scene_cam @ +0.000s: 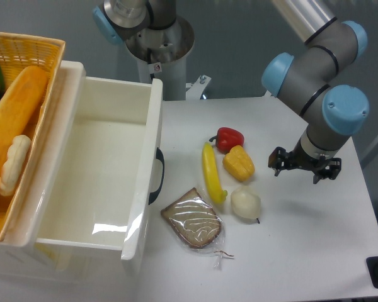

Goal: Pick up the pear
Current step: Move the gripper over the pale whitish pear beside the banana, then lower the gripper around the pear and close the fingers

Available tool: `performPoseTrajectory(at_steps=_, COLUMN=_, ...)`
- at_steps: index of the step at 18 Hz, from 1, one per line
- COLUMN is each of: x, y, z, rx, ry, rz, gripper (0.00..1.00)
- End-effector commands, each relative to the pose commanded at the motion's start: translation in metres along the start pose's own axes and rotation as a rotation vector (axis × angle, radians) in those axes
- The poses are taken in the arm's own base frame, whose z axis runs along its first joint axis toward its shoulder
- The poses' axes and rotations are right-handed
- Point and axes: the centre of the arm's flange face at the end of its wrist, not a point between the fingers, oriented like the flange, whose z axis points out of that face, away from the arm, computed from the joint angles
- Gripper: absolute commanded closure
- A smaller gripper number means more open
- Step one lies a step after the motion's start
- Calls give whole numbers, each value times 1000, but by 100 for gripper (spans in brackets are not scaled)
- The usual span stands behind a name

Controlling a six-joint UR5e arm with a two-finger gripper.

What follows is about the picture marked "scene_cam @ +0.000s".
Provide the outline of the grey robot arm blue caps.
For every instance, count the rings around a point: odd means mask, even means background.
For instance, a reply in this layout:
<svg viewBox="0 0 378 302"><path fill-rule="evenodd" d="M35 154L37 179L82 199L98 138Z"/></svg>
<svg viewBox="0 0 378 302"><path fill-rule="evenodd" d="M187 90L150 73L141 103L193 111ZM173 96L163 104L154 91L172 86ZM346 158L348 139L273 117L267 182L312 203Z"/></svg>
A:
<svg viewBox="0 0 378 302"><path fill-rule="evenodd" d="M307 51L295 58L277 55L261 77L265 89L301 117L307 128L290 152L277 147L269 168L301 169L313 183L334 180L341 171L336 153L358 132L369 115L366 95L356 87L330 82L366 50L368 37L354 21L338 18L322 1L274 1L273 5L304 42Z"/></svg>

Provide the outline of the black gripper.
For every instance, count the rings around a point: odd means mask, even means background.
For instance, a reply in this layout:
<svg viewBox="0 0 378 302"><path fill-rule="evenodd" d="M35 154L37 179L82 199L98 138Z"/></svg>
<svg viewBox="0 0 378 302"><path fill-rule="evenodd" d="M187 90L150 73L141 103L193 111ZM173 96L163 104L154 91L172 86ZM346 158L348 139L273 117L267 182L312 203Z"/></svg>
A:
<svg viewBox="0 0 378 302"><path fill-rule="evenodd" d="M287 152L282 147L277 147L269 155L268 167L274 170L274 176L277 177L283 170L301 169L314 173L313 184L317 184L320 180L335 180L341 172L341 159L326 159L321 155L315 159L301 147L295 148L291 152Z"/></svg>

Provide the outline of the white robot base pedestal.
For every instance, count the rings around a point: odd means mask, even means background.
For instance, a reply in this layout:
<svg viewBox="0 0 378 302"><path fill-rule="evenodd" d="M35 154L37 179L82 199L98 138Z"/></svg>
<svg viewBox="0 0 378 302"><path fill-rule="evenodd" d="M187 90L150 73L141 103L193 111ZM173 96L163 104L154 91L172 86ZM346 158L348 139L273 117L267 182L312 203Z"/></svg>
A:
<svg viewBox="0 0 378 302"><path fill-rule="evenodd" d="M92 15L109 43L125 45L142 83L163 82L164 100L205 98L209 76L186 80L186 60L195 34L191 24L177 14L176 1L102 1Z"/></svg>

